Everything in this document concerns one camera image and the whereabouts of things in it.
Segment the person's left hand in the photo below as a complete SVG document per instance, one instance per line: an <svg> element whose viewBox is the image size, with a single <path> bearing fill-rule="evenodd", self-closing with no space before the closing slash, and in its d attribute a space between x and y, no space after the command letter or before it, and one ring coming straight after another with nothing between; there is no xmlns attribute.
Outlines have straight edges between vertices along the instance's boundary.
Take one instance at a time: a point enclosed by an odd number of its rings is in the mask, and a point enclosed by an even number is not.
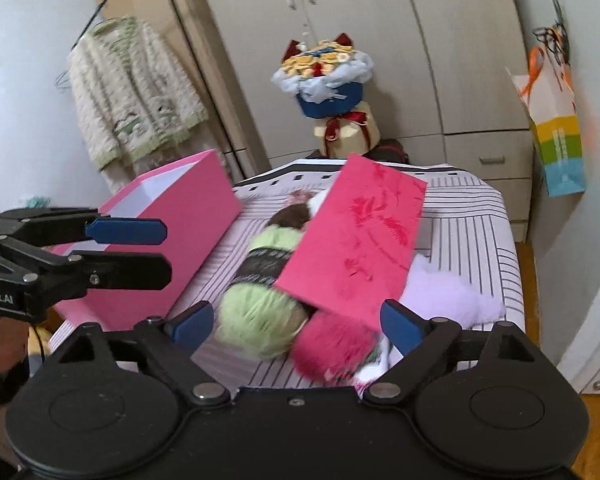
<svg viewBox="0 0 600 480"><path fill-rule="evenodd" d="M28 355L29 325L0 318L0 375L8 373Z"/></svg>

